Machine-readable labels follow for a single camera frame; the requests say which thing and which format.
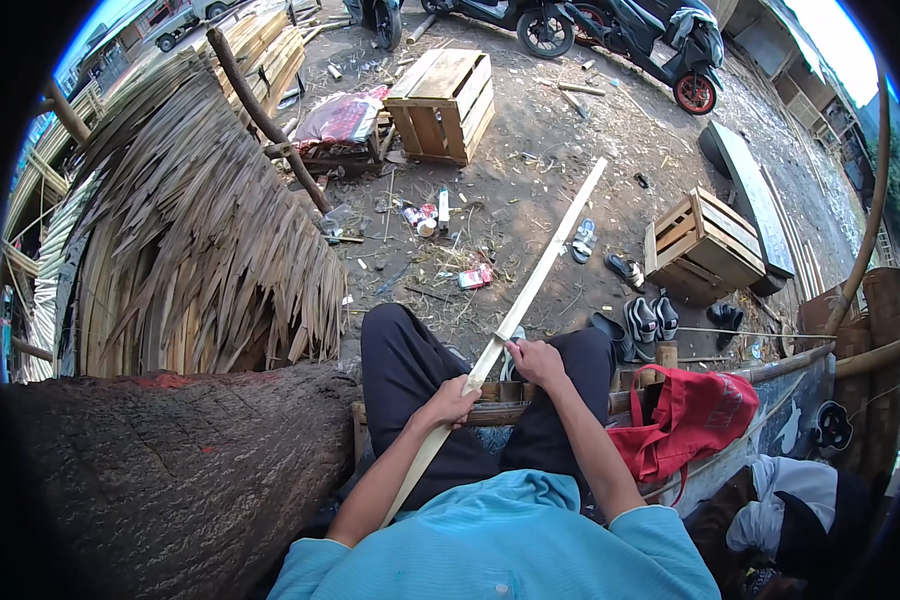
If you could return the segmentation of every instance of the white cloth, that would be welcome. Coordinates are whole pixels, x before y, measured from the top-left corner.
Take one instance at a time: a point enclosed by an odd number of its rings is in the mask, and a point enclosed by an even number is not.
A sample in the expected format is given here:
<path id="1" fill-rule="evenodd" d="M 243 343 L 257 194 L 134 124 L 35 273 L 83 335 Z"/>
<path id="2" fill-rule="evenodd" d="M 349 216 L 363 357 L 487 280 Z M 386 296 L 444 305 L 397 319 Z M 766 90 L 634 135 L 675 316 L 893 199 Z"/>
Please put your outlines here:
<path id="1" fill-rule="evenodd" d="M 706 38 L 710 44 L 710 60 L 713 62 L 713 66 L 719 69 L 724 65 L 724 40 L 720 37 L 717 17 L 706 10 L 684 6 L 673 13 L 670 22 L 677 23 L 676 32 L 673 34 L 673 47 L 684 47 L 684 38 L 693 29 L 694 19 L 699 19 L 707 24 Z"/>
<path id="2" fill-rule="evenodd" d="M 833 526 L 837 504 L 837 469 L 814 461 L 798 461 L 760 454 L 750 463 L 756 502 L 737 511 L 726 531 L 726 545 L 733 552 L 755 546 L 775 560 L 783 529 L 783 500 L 775 492 L 786 492 L 814 512 L 823 529 Z"/>

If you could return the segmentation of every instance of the sky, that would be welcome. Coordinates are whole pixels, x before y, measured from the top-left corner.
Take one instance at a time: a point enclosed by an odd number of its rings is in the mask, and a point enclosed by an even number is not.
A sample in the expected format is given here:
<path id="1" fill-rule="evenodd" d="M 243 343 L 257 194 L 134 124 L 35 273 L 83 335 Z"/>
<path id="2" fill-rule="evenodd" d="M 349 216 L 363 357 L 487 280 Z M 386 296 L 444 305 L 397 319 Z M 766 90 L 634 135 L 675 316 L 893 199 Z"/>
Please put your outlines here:
<path id="1" fill-rule="evenodd" d="M 864 106 L 876 94 L 876 63 L 870 45 L 836 0 L 784 0 L 847 93 Z"/>

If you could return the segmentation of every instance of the white pickup truck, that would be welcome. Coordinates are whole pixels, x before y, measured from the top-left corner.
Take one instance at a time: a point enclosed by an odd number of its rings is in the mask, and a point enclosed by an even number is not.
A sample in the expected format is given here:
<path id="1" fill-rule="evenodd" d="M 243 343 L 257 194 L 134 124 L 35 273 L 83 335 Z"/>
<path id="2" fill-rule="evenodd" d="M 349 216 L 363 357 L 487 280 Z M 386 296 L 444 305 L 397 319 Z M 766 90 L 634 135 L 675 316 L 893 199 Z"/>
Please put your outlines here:
<path id="1" fill-rule="evenodd" d="M 245 0 L 177 0 L 176 12 L 167 16 L 144 38 L 143 43 L 154 42 L 163 52 L 177 46 L 177 40 L 203 20 L 217 18 L 230 7 Z"/>

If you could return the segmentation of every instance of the hand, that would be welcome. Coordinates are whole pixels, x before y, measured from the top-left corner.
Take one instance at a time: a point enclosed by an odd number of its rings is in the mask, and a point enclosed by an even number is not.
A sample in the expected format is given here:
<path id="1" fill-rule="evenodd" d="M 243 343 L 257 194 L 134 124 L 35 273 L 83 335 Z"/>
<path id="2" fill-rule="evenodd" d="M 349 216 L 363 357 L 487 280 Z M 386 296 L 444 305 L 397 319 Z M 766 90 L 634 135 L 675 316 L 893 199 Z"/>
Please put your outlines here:
<path id="1" fill-rule="evenodd" d="M 506 350 L 513 357 L 513 364 L 520 375 L 544 390 L 566 378 L 564 359 L 560 352 L 547 342 L 517 340 L 506 342 Z"/>
<path id="2" fill-rule="evenodd" d="M 462 395 L 466 383 L 466 375 L 447 379 L 427 403 L 413 413 L 411 419 L 428 431 L 440 426 L 460 429 L 467 422 L 473 403 L 480 398 L 480 390 Z"/>

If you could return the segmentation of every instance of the motorcycle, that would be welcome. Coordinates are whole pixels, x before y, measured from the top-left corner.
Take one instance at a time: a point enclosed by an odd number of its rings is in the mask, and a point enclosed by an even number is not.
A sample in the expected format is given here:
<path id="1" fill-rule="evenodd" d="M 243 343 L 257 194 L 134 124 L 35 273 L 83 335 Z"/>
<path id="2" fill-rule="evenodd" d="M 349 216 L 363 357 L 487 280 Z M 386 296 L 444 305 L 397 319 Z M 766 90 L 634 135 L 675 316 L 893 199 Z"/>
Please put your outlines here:
<path id="1" fill-rule="evenodd" d="M 530 54 L 555 59 L 573 46 L 573 21 L 554 0 L 421 0 L 428 15 L 459 13 L 510 32 Z"/>
<path id="2" fill-rule="evenodd" d="M 351 18 L 363 28 L 376 32 L 384 50 L 395 50 L 403 35 L 400 9 L 403 0 L 343 0 Z"/>
<path id="3" fill-rule="evenodd" d="M 724 86 L 715 67 L 723 62 L 724 43 L 711 24 L 694 18 L 679 50 L 664 64 L 651 58 L 654 43 L 666 26 L 635 0 L 599 0 L 599 5 L 564 5 L 576 25 L 577 43 L 600 45 L 625 57 L 669 86 L 673 100 L 686 113 L 696 116 L 713 111 L 717 89 Z"/>

